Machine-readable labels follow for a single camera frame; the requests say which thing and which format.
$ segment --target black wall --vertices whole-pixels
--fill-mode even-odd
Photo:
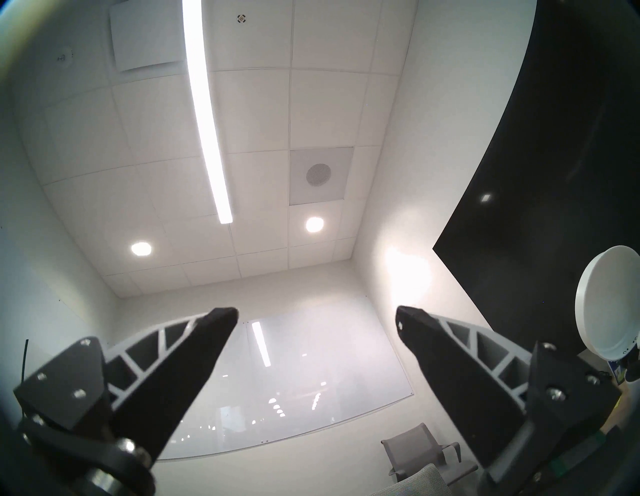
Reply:
[[[640,252],[640,49],[591,14],[538,2],[509,103],[434,247],[492,328],[530,350],[582,351],[582,271],[617,244]]]

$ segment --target ceiling sensor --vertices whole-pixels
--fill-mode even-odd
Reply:
[[[56,53],[56,65],[66,69],[74,61],[74,51],[67,46],[60,47]]]

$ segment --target chair armrest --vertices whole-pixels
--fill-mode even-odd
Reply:
[[[448,448],[450,446],[453,446],[456,450],[456,454],[458,455],[458,463],[462,463],[462,456],[460,455],[460,443],[441,444],[440,449],[444,450],[445,448]]]

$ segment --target black cable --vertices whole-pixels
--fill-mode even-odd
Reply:
[[[24,354],[22,356],[22,377],[20,378],[20,384],[24,382],[24,364],[27,361],[27,346],[29,346],[29,340],[24,340]]]

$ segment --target ceiling speaker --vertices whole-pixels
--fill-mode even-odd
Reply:
[[[331,177],[331,168],[327,164],[312,165],[307,171],[307,182],[311,186],[322,186]]]

